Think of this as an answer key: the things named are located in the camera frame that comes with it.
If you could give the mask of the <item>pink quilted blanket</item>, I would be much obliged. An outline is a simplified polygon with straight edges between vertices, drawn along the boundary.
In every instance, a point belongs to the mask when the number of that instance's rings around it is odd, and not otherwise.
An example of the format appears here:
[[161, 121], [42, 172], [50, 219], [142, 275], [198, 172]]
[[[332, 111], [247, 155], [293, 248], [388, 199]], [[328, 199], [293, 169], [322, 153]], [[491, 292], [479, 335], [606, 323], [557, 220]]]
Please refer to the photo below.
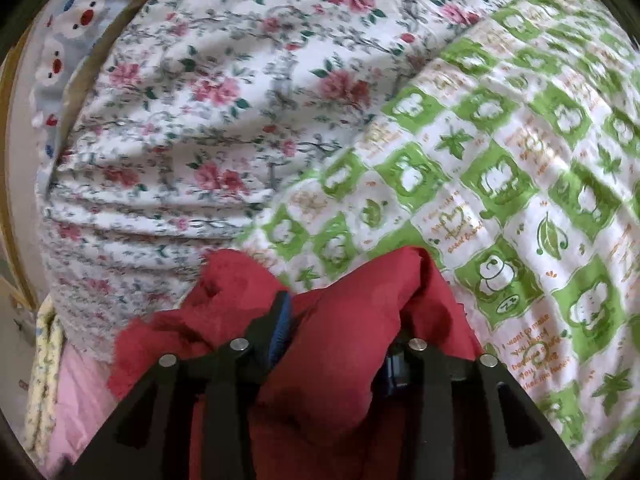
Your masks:
[[107, 388], [110, 367], [66, 342], [58, 374], [55, 425], [43, 471], [53, 479], [68, 460], [76, 462], [117, 402]]

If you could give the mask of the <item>green white patterned quilt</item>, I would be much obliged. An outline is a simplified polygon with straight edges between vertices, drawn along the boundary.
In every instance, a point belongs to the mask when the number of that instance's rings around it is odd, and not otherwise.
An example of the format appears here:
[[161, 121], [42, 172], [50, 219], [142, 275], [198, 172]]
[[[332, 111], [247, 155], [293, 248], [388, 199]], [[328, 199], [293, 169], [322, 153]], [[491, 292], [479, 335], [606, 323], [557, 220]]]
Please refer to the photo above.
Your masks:
[[240, 243], [292, 289], [422, 245], [590, 479], [639, 430], [639, 55], [600, 0], [515, 0]]

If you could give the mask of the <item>floral rose bedsheet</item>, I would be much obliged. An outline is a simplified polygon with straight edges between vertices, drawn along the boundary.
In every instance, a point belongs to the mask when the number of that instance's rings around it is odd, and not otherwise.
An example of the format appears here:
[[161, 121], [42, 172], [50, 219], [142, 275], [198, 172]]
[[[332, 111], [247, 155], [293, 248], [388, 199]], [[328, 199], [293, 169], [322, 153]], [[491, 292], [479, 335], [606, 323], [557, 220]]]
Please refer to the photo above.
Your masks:
[[443, 47], [511, 0], [146, 0], [99, 57], [38, 185], [66, 339], [111, 359], [211, 249], [349, 144]]

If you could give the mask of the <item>red quilted puffer jacket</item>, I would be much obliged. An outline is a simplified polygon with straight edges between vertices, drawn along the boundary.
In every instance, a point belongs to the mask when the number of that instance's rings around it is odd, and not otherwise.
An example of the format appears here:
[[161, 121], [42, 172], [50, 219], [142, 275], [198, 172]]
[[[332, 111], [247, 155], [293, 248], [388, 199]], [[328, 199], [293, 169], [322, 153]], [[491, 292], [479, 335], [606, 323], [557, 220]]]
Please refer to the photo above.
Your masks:
[[[163, 354], [195, 358], [242, 336], [280, 282], [242, 252], [213, 252], [177, 310], [135, 318], [117, 338], [108, 388], [122, 398]], [[290, 346], [250, 413], [261, 479], [393, 479], [404, 414], [364, 426], [371, 385], [402, 331], [457, 358], [482, 352], [462, 305], [423, 248], [375, 258], [293, 299]]]

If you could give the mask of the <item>yellow floral folded blanket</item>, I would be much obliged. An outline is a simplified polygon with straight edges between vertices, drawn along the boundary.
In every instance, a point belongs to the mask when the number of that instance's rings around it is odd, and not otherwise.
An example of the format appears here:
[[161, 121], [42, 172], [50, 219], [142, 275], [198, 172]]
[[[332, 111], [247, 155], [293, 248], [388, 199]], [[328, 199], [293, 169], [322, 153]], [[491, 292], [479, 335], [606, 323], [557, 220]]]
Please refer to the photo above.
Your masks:
[[37, 462], [47, 455], [55, 427], [55, 404], [65, 334], [50, 295], [36, 316], [35, 356], [27, 391], [24, 447]]

